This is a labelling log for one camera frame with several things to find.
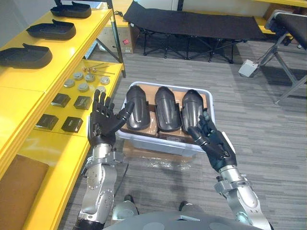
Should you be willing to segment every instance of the black plastic part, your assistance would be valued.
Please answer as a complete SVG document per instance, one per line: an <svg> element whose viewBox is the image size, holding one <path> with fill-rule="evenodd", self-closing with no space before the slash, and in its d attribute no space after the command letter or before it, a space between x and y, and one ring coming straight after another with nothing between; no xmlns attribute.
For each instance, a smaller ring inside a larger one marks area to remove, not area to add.
<svg viewBox="0 0 307 230"><path fill-rule="evenodd" d="M70 101L70 97L67 94L58 93L55 98L52 100L51 104L53 106L58 106L64 108L67 103Z"/></svg>
<svg viewBox="0 0 307 230"><path fill-rule="evenodd" d="M195 127L203 112L203 99L196 90L189 90L182 99L182 127L187 132L188 127Z"/></svg>
<svg viewBox="0 0 307 230"><path fill-rule="evenodd" d="M52 53L45 46L31 46L23 43L24 48L8 48L0 51L0 65L16 69L40 69L52 60Z"/></svg>
<svg viewBox="0 0 307 230"><path fill-rule="evenodd" d="M154 101L158 128L163 132L173 132L180 129L180 109L173 92L162 86L155 94Z"/></svg>
<svg viewBox="0 0 307 230"><path fill-rule="evenodd" d="M86 219L78 219L72 230L101 230L105 224L90 221Z"/></svg>
<svg viewBox="0 0 307 230"><path fill-rule="evenodd" d="M54 16L70 18L87 18L92 13L90 5L76 2L72 2L72 5L55 6L50 11Z"/></svg>
<svg viewBox="0 0 307 230"><path fill-rule="evenodd" d="M88 110L92 104L92 98L86 96L78 96L77 100L73 104L76 109Z"/></svg>
<svg viewBox="0 0 307 230"><path fill-rule="evenodd" d="M76 34L73 23L60 22L52 19L53 23L41 23L30 26L27 32L33 37L51 40L69 40Z"/></svg>
<svg viewBox="0 0 307 230"><path fill-rule="evenodd" d="M65 132L78 133L83 121L81 118L68 116L62 126Z"/></svg>
<svg viewBox="0 0 307 230"><path fill-rule="evenodd" d="M140 86L134 85L128 90L126 98L127 102L134 102L134 108L127 121L127 127L132 130L146 129L150 125L150 114L145 92Z"/></svg>
<svg viewBox="0 0 307 230"><path fill-rule="evenodd" d="M59 119L54 115L43 114L35 126L52 130L58 120Z"/></svg>

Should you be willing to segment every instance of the robotic arm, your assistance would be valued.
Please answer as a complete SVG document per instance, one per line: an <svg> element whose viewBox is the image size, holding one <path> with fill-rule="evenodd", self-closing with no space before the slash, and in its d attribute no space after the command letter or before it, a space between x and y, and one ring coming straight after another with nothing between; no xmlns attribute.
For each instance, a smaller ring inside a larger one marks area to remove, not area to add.
<svg viewBox="0 0 307 230"><path fill-rule="evenodd" d="M93 150L85 166L87 190L74 230L104 228L114 202L114 184L117 177L114 165L122 161L122 157L113 149L115 132L126 123L134 107L134 103L127 103L125 108L115 115L114 104L110 103L110 98L105 100L106 94L102 93L99 99L99 94L99 91L95 92L93 111L89 117L88 140ZM107 229L223 230L229 227L237 230L272 230L260 209L259 199L251 183L237 168L235 151L226 134L216 129L206 112L200 116L198 125L189 127L188 132L196 144L207 153L211 166L220 174L214 186L216 192L227 199L235 220L244 224L198 212L155 212L124 219Z"/></svg>
<svg viewBox="0 0 307 230"><path fill-rule="evenodd" d="M82 201L74 230L101 230L114 202L116 170L114 165L122 162L122 156L113 149L115 132L127 121L134 103L127 103L117 115L113 113L114 104L103 92L96 90L93 111L88 121L88 141L92 156L87 159L84 175L87 176L87 189Z"/></svg>
<svg viewBox="0 0 307 230"><path fill-rule="evenodd" d="M235 220L271 230L251 183L237 168L236 154L226 134L216 129L206 112L200 116L199 125L189 127L188 131L196 144L207 153L211 166L220 174L214 188L227 199Z"/></svg>

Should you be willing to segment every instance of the brown leather cushion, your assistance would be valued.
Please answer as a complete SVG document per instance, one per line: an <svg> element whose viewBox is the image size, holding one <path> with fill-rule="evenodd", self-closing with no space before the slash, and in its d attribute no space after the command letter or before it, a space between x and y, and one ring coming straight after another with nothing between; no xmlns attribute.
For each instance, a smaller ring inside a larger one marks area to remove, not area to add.
<svg viewBox="0 0 307 230"><path fill-rule="evenodd" d="M0 229L22 229L48 167L16 155L0 180Z"/></svg>

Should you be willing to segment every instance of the gray metal frame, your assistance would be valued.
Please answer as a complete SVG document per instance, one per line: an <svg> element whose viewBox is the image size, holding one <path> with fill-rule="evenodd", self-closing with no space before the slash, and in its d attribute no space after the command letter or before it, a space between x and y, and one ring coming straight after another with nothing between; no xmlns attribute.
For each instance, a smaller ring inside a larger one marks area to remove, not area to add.
<svg viewBox="0 0 307 230"><path fill-rule="evenodd" d="M56 5L61 5L62 2L61 0L54 0ZM117 31L117 26L116 26L116 21L115 21L115 16L114 16L114 10L113 10L113 3L112 0L91 0L91 1L97 1L97 2L106 2L107 3L107 7L108 9L112 10L112 16L111 16L111 26L112 26L112 31L113 31L113 35L114 35L114 39L115 39L115 45L116 45L116 50L118 53L118 56L116 56L110 49L108 49L98 38L96 38L95 41L95 45L94 47L92 47L92 49L90 50L90 52L88 54L86 54L86 59L88 59L92 52L94 51L94 48L96 47L97 43L100 44L110 55L112 55L112 57L114 57L116 59L116 61L118 61L119 63L122 63L124 65L124 61L123 61L123 55L121 52L121 48L120 48L120 42L119 42L119 36L118 36L118 31ZM125 65L124 65L124 69L121 71L123 78L126 77L126 71L125 71Z"/></svg>
<svg viewBox="0 0 307 230"><path fill-rule="evenodd" d="M301 87L306 81L307 81L307 75L305 75L301 80L297 80L296 77L294 76L294 74L292 73L292 71L289 69L289 67L286 65L286 63L283 61L282 57L278 54L278 46L281 44L281 42L285 39L285 37L287 36L288 32L286 31L275 43L275 45L273 45L270 49L270 51L263 57L263 59L261 60L259 67L264 66L265 64L267 64L271 57L276 57L276 59L278 60L278 62L281 64L282 68L284 69L284 71L286 72L287 76L289 77L289 79L292 82L292 86L290 89L286 90L281 96L280 98L275 101L275 104L278 104L282 99L286 98L287 96L289 96L290 94L292 94L295 90L297 90L299 87Z"/></svg>

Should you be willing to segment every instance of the round metal disc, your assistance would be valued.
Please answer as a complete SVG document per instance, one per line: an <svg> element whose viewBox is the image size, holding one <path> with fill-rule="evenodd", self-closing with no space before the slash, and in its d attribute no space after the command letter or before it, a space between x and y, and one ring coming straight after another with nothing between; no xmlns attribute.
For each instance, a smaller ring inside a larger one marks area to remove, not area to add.
<svg viewBox="0 0 307 230"><path fill-rule="evenodd" d="M81 79L83 78L83 73L81 73L81 72L76 72L76 73L73 74L73 78L74 78L75 80L81 80Z"/></svg>
<svg viewBox="0 0 307 230"><path fill-rule="evenodd" d="M66 87L66 88L70 88L70 87L72 87L74 85L75 85L75 81L73 79L67 79L64 82L64 87Z"/></svg>
<svg viewBox="0 0 307 230"><path fill-rule="evenodd" d="M87 82L93 82L93 81L95 80L95 76L94 76L93 74L89 73L89 74L87 74L87 75L85 76L85 80L86 80Z"/></svg>
<svg viewBox="0 0 307 230"><path fill-rule="evenodd" d="M82 83L82 84L80 84L80 85L78 86L78 90L79 90L80 92L86 92L86 91L88 91L88 89L89 89L89 86L88 86L87 83Z"/></svg>
<svg viewBox="0 0 307 230"><path fill-rule="evenodd" d="M110 78L109 77L102 77L100 79L100 83L103 85L108 85L110 83Z"/></svg>
<svg viewBox="0 0 307 230"><path fill-rule="evenodd" d="M106 92L106 88L104 86L102 86L102 85L98 86L96 89L99 90L100 93Z"/></svg>

